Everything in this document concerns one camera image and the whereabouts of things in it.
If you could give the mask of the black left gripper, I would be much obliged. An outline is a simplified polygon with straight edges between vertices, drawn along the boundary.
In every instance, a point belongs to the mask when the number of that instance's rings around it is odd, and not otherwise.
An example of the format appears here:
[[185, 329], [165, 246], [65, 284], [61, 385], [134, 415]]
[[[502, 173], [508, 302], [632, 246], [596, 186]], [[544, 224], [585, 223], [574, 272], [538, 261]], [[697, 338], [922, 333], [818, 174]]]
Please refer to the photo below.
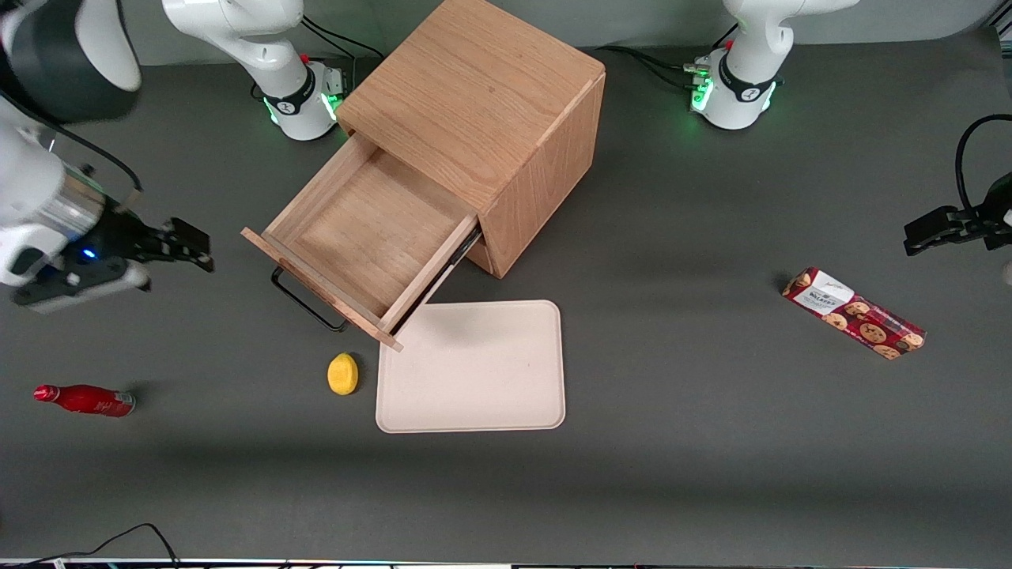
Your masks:
[[982, 204], [980, 219], [975, 221], [973, 211], [946, 205], [933, 209], [924, 216], [904, 226], [904, 251], [918, 255], [931, 248], [946, 244], [962, 244], [984, 238], [987, 250], [997, 250], [1011, 245], [1011, 178], [1007, 173], [995, 180]]

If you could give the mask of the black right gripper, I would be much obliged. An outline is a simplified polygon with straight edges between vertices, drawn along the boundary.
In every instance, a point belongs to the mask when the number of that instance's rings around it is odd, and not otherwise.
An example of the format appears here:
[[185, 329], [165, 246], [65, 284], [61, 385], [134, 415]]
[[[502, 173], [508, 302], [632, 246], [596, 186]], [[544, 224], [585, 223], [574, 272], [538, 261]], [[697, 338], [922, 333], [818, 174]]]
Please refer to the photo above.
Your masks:
[[148, 280], [142, 262], [186, 262], [205, 273], [216, 270], [210, 237], [179, 217], [146, 227], [126, 210], [106, 205], [98, 215], [72, 210], [56, 217], [55, 227], [68, 239], [48, 263], [51, 280]]

